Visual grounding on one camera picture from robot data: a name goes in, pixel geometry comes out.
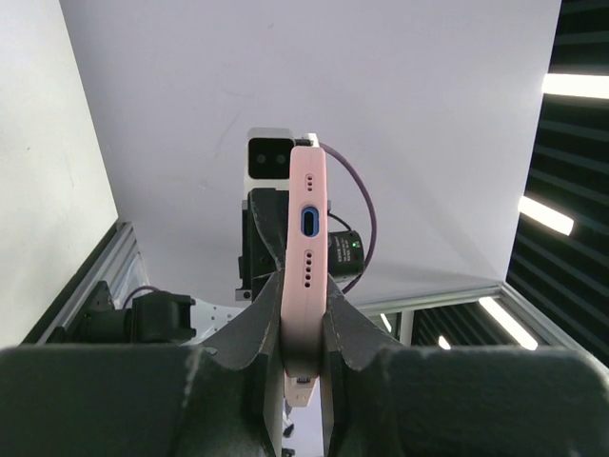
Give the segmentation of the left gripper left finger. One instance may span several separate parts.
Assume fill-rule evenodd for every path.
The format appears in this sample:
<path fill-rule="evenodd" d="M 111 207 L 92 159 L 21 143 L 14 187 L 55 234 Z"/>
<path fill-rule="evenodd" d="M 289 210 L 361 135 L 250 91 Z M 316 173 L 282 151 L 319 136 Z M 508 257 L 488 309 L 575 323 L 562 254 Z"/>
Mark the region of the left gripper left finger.
<path fill-rule="evenodd" d="M 284 277 L 199 345 L 1 353 L 5 456 L 277 456 Z"/>

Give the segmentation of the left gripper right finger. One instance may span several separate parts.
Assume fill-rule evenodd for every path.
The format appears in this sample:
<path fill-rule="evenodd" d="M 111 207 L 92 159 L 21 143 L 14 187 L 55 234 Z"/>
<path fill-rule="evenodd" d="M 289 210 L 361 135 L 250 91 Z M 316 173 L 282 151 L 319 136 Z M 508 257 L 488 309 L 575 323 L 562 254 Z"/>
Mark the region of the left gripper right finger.
<path fill-rule="evenodd" d="M 604 456 L 608 374 L 565 348 L 407 347 L 327 286 L 328 456 Z"/>

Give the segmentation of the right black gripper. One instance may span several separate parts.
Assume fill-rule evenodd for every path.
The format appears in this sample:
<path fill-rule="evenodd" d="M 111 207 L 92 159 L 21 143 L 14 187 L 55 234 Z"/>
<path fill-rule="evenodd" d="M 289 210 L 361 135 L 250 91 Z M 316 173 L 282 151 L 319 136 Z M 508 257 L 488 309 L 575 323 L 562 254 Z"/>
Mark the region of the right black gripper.
<path fill-rule="evenodd" d="M 287 220 L 287 190 L 253 189 L 242 201 L 237 301 L 254 301 L 269 277 L 285 267 Z"/>

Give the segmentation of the pink phone case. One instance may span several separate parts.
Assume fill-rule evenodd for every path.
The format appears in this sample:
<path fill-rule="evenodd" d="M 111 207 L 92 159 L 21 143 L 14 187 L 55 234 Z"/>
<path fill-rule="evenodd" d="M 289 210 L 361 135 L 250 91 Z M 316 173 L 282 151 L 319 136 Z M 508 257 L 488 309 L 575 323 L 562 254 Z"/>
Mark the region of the pink phone case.
<path fill-rule="evenodd" d="M 281 307 L 285 399 L 307 407 L 321 373 L 328 279 L 325 152 L 291 151 Z"/>

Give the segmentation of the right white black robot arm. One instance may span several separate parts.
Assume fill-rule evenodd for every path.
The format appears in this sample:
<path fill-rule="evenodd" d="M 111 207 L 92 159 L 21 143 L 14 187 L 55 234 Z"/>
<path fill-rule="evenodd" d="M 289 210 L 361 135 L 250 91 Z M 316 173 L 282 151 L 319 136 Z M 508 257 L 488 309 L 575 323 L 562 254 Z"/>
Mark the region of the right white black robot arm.
<path fill-rule="evenodd" d="M 285 190 L 255 189 L 244 200 L 239 298 L 256 299 L 277 269 L 260 229 L 277 229 L 286 237 L 287 210 Z M 338 283 L 351 283 L 364 271 L 362 238 L 338 216 L 327 216 L 344 227 L 327 235 L 328 272 Z M 221 315 L 218 306 L 196 304 L 188 295 L 151 286 L 140 286 L 117 302 L 110 296 L 108 283 L 100 281 L 83 304 L 68 339 L 85 344 L 193 343 L 197 337 L 206 339 L 230 319 L 229 315 Z"/>

